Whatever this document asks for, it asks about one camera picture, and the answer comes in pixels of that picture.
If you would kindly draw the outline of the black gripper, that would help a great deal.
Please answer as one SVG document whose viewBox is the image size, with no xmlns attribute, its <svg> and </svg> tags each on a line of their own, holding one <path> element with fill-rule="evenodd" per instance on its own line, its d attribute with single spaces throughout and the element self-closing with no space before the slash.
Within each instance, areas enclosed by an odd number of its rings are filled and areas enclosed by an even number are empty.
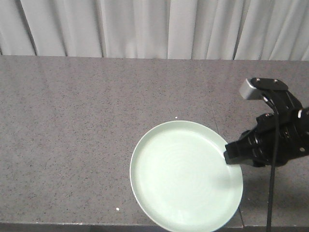
<svg viewBox="0 0 309 232">
<path fill-rule="evenodd" d="M 287 90 L 262 90 L 261 99 L 273 112 L 256 118 L 251 143 L 225 145 L 226 164 L 279 167 L 309 154 L 309 109 Z"/>
</svg>

